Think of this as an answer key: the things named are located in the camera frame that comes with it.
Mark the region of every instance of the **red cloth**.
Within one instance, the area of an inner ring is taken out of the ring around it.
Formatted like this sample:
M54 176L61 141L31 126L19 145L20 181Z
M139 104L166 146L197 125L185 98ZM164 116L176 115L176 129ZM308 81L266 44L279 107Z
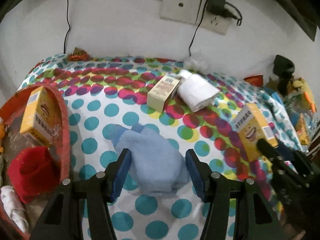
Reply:
M23 203L37 195L53 191L60 182L60 169L47 147L29 147L11 161L7 174Z

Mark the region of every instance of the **black cable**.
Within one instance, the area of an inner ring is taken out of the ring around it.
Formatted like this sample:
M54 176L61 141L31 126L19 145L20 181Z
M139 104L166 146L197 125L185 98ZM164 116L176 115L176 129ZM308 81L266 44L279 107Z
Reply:
M189 46L189 56L190 56L190 57L191 57L191 51L190 51L190 49L191 49L191 46L192 46L193 41L194 41L194 39L195 39L197 30L198 30L198 28L200 27L200 25L201 25L201 23L202 23L203 16L204 16L204 12L205 12L205 8L206 8L206 6L207 6L207 3L208 3L208 0L206 0L205 3L204 3L202 15L201 15L201 20L200 20L200 22L199 22L199 24L198 24L198 26L197 26L197 28L196 28L195 34L193 34L193 38L192 38L192 41L191 41L190 46Z
M64 38L63 54L65 54L65 53L66 53L66 42L67 42L67 36L68 36L68 34L69 34L70 30L71 30L71 26L70 26L69 18L68 18L68 12L69 12L69 0L67 0L67 22L68 22L68 25L69 25L69 29L68 29L68 31L67 31L67 33L66 33L65 38Z
M226 1L226 4L231 6L233 9L235 9L237 11L237 13L239 14L240 18L236 18L237 19L237 26L240 26L242 23L242 14L241 12L238 10L238 8L236 6L234 6L232 3L229 3Z

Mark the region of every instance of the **metal rivet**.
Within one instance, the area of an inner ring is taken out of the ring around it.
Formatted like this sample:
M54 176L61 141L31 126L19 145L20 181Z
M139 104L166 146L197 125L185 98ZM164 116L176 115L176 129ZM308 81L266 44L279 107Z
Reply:
M247 178L245 181L246 181L249 185L252 185L252 184L254 183L254 180L251 179L251 178Z
M105 176L106 174L103 171L100 171L96 174L97 178L101 179Z
M62 181L62 184L63 184L63 185L68 185L70 182L71 182L71 179L66 178L66 179L64 179L64 180Z
M220 173L215 171L215 172L211 173L211 177L213 177L214 179L218 179L218 178L220 178Z

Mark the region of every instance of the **polka dot tablecloth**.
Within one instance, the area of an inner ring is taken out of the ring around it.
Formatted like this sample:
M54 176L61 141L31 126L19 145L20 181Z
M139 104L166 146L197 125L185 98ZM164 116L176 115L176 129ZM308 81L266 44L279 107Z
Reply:
M229 179L255 178L273 208L280 204L270 188L266 158L248 163L232 120L246 102L255 103L269 126L286 145L297 148L295 132L276 120L267 104L270 98L258 88L224 74L205 78L221 93L212 106L190 112L176 96L163 113L146 105L147 93L163 75L178 73L182 62L143 57L106 57L89 62L68 62L65 54L48 57L26 76L20 88L42 82L57 87L68 109L71 165L76 179L103 171L117 154L109 138L115 124L131 128L137 122L155 130L184 156L192 148L200 161ZM119 240L199 239L209 204L201 203L191 183L176 197L144 195L127 176L120 197L108 203ZM82 203L84 239L90 239L86 202ZM236 201L230 200L227 239L232 239Z

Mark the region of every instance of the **yellow box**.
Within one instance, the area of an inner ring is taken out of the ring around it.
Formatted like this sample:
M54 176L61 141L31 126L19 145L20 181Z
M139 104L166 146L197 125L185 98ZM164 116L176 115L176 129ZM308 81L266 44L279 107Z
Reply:
M180 80L164 76L160 81L148 92L147 106L162 113L178 88Z
M249 162L261 156L261 152L257 149L259 139L265 138L273 147L278 146L267 120L255 104L245 104L233 122Z
M50 146L54 122L54 103L44 87L30 94L20 133L35 145Z

